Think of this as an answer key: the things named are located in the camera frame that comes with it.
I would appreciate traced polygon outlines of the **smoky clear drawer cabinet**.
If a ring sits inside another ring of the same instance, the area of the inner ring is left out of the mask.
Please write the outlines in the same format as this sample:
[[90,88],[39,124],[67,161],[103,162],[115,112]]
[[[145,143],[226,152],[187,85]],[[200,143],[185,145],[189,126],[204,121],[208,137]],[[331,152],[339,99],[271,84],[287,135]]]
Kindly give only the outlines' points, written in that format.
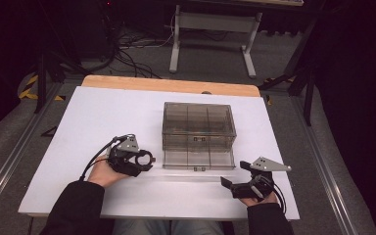
[[174,152],[232,150],[237,137],[230,105],[164,103],[163,149]]

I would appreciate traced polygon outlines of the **yellow black floor tape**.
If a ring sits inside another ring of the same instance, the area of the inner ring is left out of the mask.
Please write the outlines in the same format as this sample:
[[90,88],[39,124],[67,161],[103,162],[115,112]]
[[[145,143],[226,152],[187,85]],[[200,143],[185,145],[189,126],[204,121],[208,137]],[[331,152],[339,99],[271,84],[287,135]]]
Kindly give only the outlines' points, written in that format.
[[37,100],[38,95],[37,94],[32,94],[31,89],[35,82],[38,80],[38,75],[32,76],[28,82],[26,83],[25,87],[23,88],[22,92],[19,94],[20,99],[32,99],[32,100]]

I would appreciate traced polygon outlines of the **white metal table frame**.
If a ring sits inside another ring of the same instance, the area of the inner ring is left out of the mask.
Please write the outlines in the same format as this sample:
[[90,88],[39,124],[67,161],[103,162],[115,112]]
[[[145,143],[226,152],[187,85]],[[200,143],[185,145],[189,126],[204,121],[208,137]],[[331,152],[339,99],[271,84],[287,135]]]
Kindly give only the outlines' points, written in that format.
[[244,58],[248,76],[250,78],[256,78],[257,73],[252,60],[251,50],[254,46],[261,18],[262,13],[257,13],[254,17],[187,13],[181,10],[180,5],[177,5],[174,12],[173,46],[170,56],[169,71],[171,73],[177,72],[180,50],[179,34],[181,28],[220,30],[248,34],[248,41],[245,45],[241,46],[240,50]]

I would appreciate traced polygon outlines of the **black triangular bracket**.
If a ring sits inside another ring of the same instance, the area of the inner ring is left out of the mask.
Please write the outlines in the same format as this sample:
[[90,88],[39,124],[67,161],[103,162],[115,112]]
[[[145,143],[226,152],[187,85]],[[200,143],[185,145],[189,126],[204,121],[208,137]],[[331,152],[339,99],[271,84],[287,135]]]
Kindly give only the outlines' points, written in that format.
[[57,131],[58,127],[57,126],[54,126],[46,131],[44,131],[41,136],[42,137],[53,137]]

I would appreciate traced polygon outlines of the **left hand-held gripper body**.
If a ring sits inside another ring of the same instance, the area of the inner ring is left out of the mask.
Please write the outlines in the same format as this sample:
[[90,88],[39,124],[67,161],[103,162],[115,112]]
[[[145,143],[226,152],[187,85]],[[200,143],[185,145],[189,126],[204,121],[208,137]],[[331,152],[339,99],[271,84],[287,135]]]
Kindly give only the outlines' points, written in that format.
[[137,177],[141,171],[136,166],[138,158],[133,156],[132,153],[139,151],[140,148],[134,134],[115,137],[108,144],[107,162],[114,171]]

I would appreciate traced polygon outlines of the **aluminium floor rail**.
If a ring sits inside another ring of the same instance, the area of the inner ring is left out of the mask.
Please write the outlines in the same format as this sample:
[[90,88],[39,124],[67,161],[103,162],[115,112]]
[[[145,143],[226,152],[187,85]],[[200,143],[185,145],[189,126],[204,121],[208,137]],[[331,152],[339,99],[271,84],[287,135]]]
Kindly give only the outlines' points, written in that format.
[[299,122],[303,128],[305,136],[310,145],[314,164],[319,173],[320,179],[322,181],[323,187],[325,189],[328,201],[337,218],[338,224],[341,228],[343,235],[359,235],[357,229],[355,228],[351,216],[349,214],[348,208],[344,202],[341,191],[336,183],[335,177],[325,161],[318,144],[318,140],[311,126],[306,124],[304,118],[303,105],[300,100],[295,97],[291,97],[292,106],[298,116]]
[[16,169],[19,161],[27,148],[32,134],[37,128],[39,122],[43,119],[44,114],[48,110],[48,107],[60,91],[62,83],[55,83],[48,89],[48,94],[44,96],[45,101],[38,113],[32,115],[31,119],[27,123],[25,130],[22,132],[20,137],[17,139],[15,146],[11,149],[9,156],[3,162],[0,168],[0,194],[4,190],[6,184],[11,178],[14,170]]

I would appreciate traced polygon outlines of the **person's left leg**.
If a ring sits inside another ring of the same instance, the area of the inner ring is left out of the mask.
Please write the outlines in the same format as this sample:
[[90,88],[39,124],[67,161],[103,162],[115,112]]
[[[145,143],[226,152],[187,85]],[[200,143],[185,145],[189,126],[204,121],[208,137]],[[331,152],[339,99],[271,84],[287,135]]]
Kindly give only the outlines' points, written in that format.
[[117,219],[112,235],[168,235],[169,221],[160,219]]

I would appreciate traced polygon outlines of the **person's left hand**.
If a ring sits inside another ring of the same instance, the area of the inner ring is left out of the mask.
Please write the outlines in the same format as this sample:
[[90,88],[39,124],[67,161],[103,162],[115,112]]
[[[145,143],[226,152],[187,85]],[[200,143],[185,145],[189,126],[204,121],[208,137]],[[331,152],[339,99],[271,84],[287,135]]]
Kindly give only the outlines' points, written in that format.
[[88,181],[108,188],[126,177],[126,174],[114,171],[107,163],[105,156],[99,156],[92,167]]

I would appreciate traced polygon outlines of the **white table board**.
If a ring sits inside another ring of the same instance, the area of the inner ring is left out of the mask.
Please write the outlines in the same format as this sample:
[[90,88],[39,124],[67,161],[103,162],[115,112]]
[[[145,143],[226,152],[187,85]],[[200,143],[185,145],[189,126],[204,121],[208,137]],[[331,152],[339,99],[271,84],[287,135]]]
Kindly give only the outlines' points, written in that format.
[[167,102],[230,106],[237,137],[234,161],[265,157],[281,162],[266,106],[261,98],[137,91],[79,86],[73,92],[19,211],[45,216],[65,187],[84,171],[92,157],[114,137],[133,133],[139,146],[155,157],[153,168],[107,189],[104,217],[236,220],[247,216],[220,180],[247,182],[240,167],[231,170],[176,170],[163,167],[162,125]]

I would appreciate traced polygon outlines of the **smoky clear plastic drawer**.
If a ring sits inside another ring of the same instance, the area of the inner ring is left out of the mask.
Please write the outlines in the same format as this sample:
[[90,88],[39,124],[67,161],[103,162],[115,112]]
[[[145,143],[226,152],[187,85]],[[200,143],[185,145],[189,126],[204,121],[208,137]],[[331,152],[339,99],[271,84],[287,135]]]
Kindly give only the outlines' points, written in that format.
[[192,171],[231,170],[236,167],[232,152],[164,152],[163,168]]
[[167,151],[188,151],[188,152],[229,152],[232,150],[230,145],[214,145],[213,143],[183,143],[176,145],[167,145],[164,147]]
[[164,103],[163,140],[167,145],[183,141],[203,143],[237,137],[229,105]]

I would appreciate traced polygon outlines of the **wooden table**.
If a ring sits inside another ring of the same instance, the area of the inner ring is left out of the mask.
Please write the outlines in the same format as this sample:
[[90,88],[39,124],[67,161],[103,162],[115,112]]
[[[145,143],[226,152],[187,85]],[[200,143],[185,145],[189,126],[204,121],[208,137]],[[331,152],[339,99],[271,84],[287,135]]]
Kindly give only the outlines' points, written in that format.
[[212,95],[259,97],[259,89],[254,85],[218,82],[170,80],[142,77],[87,75],[82,86],[130,90],[149,90]]

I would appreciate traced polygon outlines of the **person's right hand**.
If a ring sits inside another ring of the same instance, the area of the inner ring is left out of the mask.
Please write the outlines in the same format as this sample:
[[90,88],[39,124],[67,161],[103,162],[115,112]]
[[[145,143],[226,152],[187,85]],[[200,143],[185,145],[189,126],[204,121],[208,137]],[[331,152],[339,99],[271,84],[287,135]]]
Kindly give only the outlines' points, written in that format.
[[274,192],[271,192],[267,197],[265,197],[261,201],[259,201],[256,198],[243,198],[241,199],[241,202],[247,207],[253,207],[253,206],[262,205],[262,204],[276,204],[277,197]]

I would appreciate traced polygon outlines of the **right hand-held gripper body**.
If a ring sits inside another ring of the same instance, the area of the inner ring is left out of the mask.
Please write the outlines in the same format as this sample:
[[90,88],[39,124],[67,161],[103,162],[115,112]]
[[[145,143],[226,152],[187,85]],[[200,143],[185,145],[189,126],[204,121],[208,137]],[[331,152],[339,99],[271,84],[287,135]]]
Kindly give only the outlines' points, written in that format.
[[248,172],[251,174],[251,180],[246,183],[238,183],[232,185],[232,196],[236,199],[256,198],[263,200],[271,192],[281,199],[284,198],[283,192],[273,180],[273,171],[291,171],[289,165],[281,164],[265,157],[257,158],[251,164]]

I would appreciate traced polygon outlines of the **black metal stand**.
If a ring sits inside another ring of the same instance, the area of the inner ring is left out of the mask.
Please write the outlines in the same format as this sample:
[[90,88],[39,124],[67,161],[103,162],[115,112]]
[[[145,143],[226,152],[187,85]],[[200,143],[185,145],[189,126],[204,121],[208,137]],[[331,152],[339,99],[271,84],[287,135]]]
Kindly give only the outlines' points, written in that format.
[[62,64],[86,76],[91,71],[81,65],[71,30],[68,28],[67,14],[63,2],[66,0],[36,0],[38,15],[43,21],[43,34],[37,54],[37,104],[39,114],[50,97],[47,95],[47,77],[58,84],[66,79]]
[[307,42],[311,36],[311,33],[320,17],[320,11],[322,11],[324,8],[326,0],[312,1],[313,4],[309,7],[309,9],[317,11],[317,14],[310,18],[308,27],[305,30],[305,33],[300,43],[298,44],[295,52],[293,53],[292,58],[287,64],[283,74],[274,79],[265,81],[262,85],[258,87],[260,90],[268,90],[269,88],[272,88],[282,82],[285,82],[289,79],[293,79],[287,92],[290,96],[298,96],[302,93],[303,90],[305,90],[303,117],[305,120],[305,124],[307,126],[311,126],[310,114],[314,90],[314,63],[306,62],[300,65],[300,61],[305,51]]

